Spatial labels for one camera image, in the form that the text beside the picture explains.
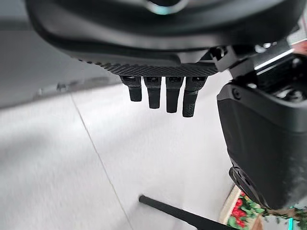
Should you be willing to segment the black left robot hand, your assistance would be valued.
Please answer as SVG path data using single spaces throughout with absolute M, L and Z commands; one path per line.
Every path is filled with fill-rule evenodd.
M 232 180 L 281 209 L 307 195 L 307 57 L 288 44 L 304 0 L 28 0 L 35 31 L 62 52 L 120 76 L 130 99 L 194 115 L 207 78 L 232 79 L 217 106 Z

